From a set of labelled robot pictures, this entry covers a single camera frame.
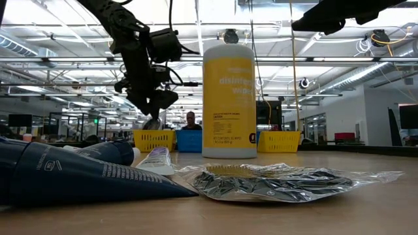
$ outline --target red object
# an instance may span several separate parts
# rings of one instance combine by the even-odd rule
[[[335,133],[335,140],[353,140],[355,139],[355,133]]]

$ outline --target blue basket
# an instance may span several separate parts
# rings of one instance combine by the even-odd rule
[[[257,131],[257,145],[259,145],[261,131]]]
[[[176,136],[179,152],[202,152],[202,131],[176,131]]]

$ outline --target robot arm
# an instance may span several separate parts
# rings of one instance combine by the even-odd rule
[[[341,30],[346,19],[355,18],[360,25],[376,19],[379,12],[406,0],[322,0],[292,23],[295,31],[324,32],[329,35]]]
[[[112,0],[78,0],[102,23],[114,39],[110,50],[121,54],[125,63],[125,78],[115,84],[119,93],[126,88],[127,99],[143,114],[158,118],[159,109],[166,109],[178,99],[177,93],[156,89],[170,80],[168,69],[154,67],[154,63],[178,61],[182,45],[177,31],[163,29],[150,33],[126,8]]]

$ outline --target table surface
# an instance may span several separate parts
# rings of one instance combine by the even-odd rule
[[[172,153],[178,166],[203,163],[401,170],[397,181],[303,204],[228,203],[196,196],[0,212],[0,234],[417,234],[418,159],[342,152],[203,159]]]

